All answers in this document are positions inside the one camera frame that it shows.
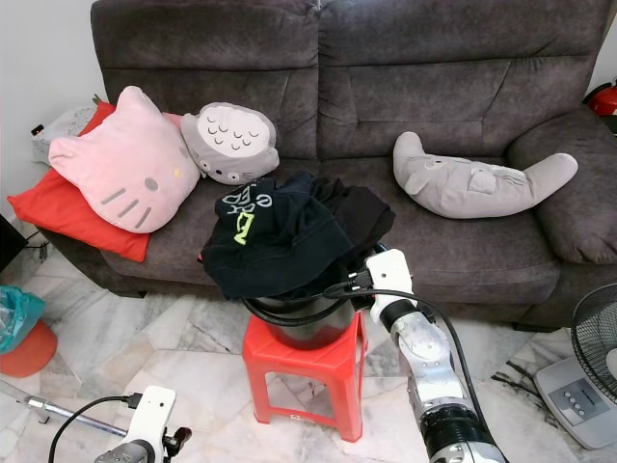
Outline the red plastic stool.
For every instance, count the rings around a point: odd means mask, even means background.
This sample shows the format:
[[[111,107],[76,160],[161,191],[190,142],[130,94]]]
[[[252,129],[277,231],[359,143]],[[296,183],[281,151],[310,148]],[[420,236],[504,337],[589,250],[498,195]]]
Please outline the red plastic stool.
[[[362,374],[367,338],[360,314],[353,314],[351,325],[338,340],[314,351],[301,351],[275,339],[272,327],[251,316],[244,332],[241,357],[246,367],[253,397],[253,414],[261,423],[273,416],[312,421],[333,427],[342,440],[356,444],[362,437]],[[332,415],[306,413],[272,405],[269,396],[270,373],[303,376],[325,385]]]

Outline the long grey curved pillow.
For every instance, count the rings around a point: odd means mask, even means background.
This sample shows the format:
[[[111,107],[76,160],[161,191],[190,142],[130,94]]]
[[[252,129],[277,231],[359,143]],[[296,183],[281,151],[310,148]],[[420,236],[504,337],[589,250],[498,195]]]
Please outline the long grey curved pillow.
[[[493,166],[424,151],[413,132],[397,137],[393,173],[420,206],[446,219],[495,219],[536,206],[577,173],[577,160],[555,153],[528,168]]]

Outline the round grey Totoro cushion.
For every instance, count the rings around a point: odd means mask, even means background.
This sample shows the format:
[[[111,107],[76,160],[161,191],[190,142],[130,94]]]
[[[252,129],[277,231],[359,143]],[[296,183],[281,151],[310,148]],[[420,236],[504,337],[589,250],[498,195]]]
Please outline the round grey Totoro cushion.
[[[281,163],[275,125],[248,107],[213,102],[197,115],[182,115],[179,129],[201,175],[222,184],[244,184]]]

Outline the orange bin with teal bag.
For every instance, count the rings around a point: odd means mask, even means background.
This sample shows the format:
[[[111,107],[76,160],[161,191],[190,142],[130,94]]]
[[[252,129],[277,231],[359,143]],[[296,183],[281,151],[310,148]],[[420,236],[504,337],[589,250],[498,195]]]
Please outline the orange bin with teal bag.
[[[47,304],[17,286],[0,286],[0,373],[25,378],[43,370],[58,348],[58,337],[42,321]]]

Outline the dark grey fabric sofa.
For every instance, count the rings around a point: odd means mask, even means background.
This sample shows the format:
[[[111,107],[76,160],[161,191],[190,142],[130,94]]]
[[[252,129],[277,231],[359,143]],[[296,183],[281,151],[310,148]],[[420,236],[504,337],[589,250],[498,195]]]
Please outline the dark grey fabric sofa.
[[[90,22],[107,96],[263,112],[274,179],[340,179],[395,211],[383,243],[417,295],[551,332],[617,283],[617,136],[583,105],[614,14],[616,0],[97,0]],[[578,169],[529,210],[445,219],[395,180],[404,132],[429,154],[524,171],[568,153]]]

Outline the black box beside sofa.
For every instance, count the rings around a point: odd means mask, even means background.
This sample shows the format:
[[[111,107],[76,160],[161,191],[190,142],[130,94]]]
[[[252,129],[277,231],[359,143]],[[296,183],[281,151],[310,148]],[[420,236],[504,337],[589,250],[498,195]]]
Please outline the black box beside sofa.
[[[25,235],[19,233],[19,230],[14,227],[12,222],[6,220],[4,216],[0,217],[0,268],[5,269],[6,266],[13,263],[19,252],[25,248],[28,239]]]

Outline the grey floor fan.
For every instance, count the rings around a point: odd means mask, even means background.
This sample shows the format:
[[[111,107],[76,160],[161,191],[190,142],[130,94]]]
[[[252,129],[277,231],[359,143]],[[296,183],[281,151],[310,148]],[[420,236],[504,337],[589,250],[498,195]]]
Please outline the grey floor fan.
[[[617,444],[617,283],[578,301],[572,356],[534,375],[548,410],[584,449]]]

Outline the red cushion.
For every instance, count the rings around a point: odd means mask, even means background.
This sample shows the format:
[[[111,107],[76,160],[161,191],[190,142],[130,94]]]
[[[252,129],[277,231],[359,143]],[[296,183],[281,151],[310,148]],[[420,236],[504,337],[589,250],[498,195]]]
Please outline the red cushion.
[[[8,198],[17,219],[142,263],[150,240],[148,233],[125,231],[101,219],[75,185],[49,169],[32,188]]]

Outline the pink cat face cushion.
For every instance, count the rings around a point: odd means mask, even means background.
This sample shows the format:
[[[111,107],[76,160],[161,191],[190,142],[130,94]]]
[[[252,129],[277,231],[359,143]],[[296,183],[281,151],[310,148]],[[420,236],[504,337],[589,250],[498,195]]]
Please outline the pink cat face cushion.
[[[49,163],[101,219],[135,233],[167,225],[201,177],[179,126],[137,87],[92,132],[50,142]]]

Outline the red round object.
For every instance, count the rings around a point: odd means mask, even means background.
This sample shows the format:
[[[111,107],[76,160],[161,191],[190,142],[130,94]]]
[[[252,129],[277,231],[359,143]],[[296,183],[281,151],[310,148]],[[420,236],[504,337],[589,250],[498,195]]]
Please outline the red round object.
[[[592,89],[583,98],[583,105],[589,107],[599,118],[617,118],[617,83],[605,81]]]

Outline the clear plastic box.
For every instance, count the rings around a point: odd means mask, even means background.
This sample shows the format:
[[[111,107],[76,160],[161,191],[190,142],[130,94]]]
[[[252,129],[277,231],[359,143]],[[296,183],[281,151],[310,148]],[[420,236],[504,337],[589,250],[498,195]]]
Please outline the clear plastic box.
[[[40,126],[32,128],[31,141],[34,145],[32,162],[49,166],[50,142],[58,140],[58,138],[79,136],[87,127],[93,115],[96,114],[100,102],[101,98],[96,95],[89,105],[71,107],[52,123],[40,124]]]

